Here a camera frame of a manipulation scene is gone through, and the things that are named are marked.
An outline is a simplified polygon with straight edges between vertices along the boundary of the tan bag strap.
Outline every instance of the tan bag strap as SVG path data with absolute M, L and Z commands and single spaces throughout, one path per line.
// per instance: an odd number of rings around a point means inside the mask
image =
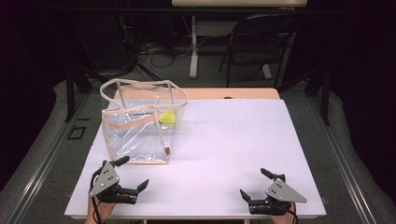
M 147 117 L 144 117 L 142 119 L 138 119 L 138 120 L 132 120 L 126 123 L 113 123 L 110 122 L 108 120 L 103 119 L 103 125 L 107 128 L 112 128 L 112 129 L 117 129 L 117 130 L 127 130 L 127 129 L 131 129 L 133 127 L 137 127 L 137 126 L 143 126 L 146 125 L 147 123 L 150 122 L 155 122 L 156 116 L 155 114 L 149 115 Z
M 105 94 L 103 93 L 104 88 L 108 87 L 109 85 L 111 85 L 111 84 L 113 84 L 113 83 L 121 83 L 121 82 L 122 82 L 122 83 L 134 84 L 134 85 L 136 85 L 137 87 L 138 87 L 139 84 L 140 84 L 140 85 L 142 86 L 142 89 L 144 89 L 145 87 L 147 87 L 147 84 L 153 85 L 153 86 L 155 86 L 155 85 L 160 85 L 160 84 L 167 84 L 167 85 L 169 86 L 169 88 L 171 88 L 171 87 L 175 88 L 176 90 L 178 90 L 178 91 L 180 91 L 181 93 L 183 93 L 184 96 L 186 97 L 186 100 L 185 100 L 184 102 L 182 102 L 182 103 L 179 103 L 179 104 L 174 104 L 174 105 L 143 105 L 143 106 L 139 106 L 139 107 L 132 108 L 132 110 L 144 109 L 144 108 L 147 108 L 148 106 L 152 106 L 152 107 L 154 107 L 154 108 L 179 107 L 179 106 L 185 105 L 185 104 L 187 103 L 187 101 L 188 101 L 187 93 L 184 92 L 180 87 L 178 87 L 177 85 L 175 85 L 173 82 L 171 82 L 171 81 L 169 81 L 169 80 L 164 80 L 164 81 L 150 81 L 150 82 L 138 82 L 138 81 L 134 81 L 134 80 L 127 80 L 127 79 L 118 79 L 118 78 L 115 78 L 115 79 L 109 80 L 108 82 L 106 82 L 105 84 L 103 84 L 103 85 L 101 86 L 101 88 L 100 88 L 100 94 L 102 95 L 102 97 L 103 97 L 104 99 L 106 99 L 107 101 L 109 101 L 110 103 L 113 103 L 114 105 L 116 105 L 115 107 L 112 107 L 112 108 L 109 108 L 109 109 L 103 109 L 103 110 L 102 110 L 102 114 L 103 114 L 103 115 L 127 113 L 127 112 L 131 111 L 131 108 L 120 109 L 120 108 L 121 108 L 121 104 L 120 104 L 118 101 L 116 101 L 116 100 L 114 100 L 114 99 L 108 97 L 107 95 L 105 95 Z

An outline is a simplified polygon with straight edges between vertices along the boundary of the black backdrop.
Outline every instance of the black backdrop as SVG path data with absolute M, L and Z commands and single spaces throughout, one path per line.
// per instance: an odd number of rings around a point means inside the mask
M 304 20 L 285 80 L 302 76 L 324 58 L 333 60 L 331 90 L 343 101 L 351 142 L 375 182 L 396 203 L 396 3 L 308 0 L 307 4 L 310 10 L 346 8 L 351 8 L 347 20 Z M 342 41 L 333 41 L 339 37 Z M 311 77 L 312 83 L 320 81 L 320 76 Z
M 56 100 L 53 86 L 64 79 L 53 38 L 34 28 L 38 17 L 25 9 L 17 1 L 0 6 L 0 189 L 49 118 Z

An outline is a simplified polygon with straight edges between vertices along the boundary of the white table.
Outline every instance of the white table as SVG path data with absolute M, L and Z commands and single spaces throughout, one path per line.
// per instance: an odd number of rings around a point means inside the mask
M 174 7 L 305 7 L 306 0 L 172 0 Z M 195 16 L 191 21 L 191 67 L 190 78 L 197 78 L 198 35 L 227 35 L 233 30 L 235 22 L 202 22 L 198 24 Z
M 90 180 L 103 160 L 109 160 L 109 156 L 99 130 L 66 216 L 87 215 Z M 124 164 L 116 168 L 124 188 L 135 189 L 146 179 L 149 183 L 135 205 L 119 204 L 111 218 L 247 222 L 267 218 L 251 215 L 239 193 L 242 189 L 252 199 L 266 197 L 264 191 L 272 180 L 261 174 L 261 168 L 285 174 L 287 183 L 305 196 L 308 203 L 297 204 L 300 218 L 326 215 L 282 100 L 189 100 L 172 140 L 168 164 Z

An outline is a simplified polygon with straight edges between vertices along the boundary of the yellow object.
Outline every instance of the yellow object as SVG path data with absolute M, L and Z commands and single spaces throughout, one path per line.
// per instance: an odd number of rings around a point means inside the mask
M 167 109 L 165 110 L 161 115 L 160 115 L 160 123 L 176 123 L 176 117 L 175 113 L 173 112 L 172 109 Z

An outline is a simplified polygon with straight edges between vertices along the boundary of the office chair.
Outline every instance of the office chair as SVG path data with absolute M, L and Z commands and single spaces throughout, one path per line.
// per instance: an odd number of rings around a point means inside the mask
M 250 15 L 239 21 L 229 35 L 227 51 L 221 61 L 219 72 L 227 56 L 227 87 L 230 86 L 231 65 L 278 64 L 274 87 L 276 87 L 288 39 L 297 29 L 298 21 L 290 15 Z

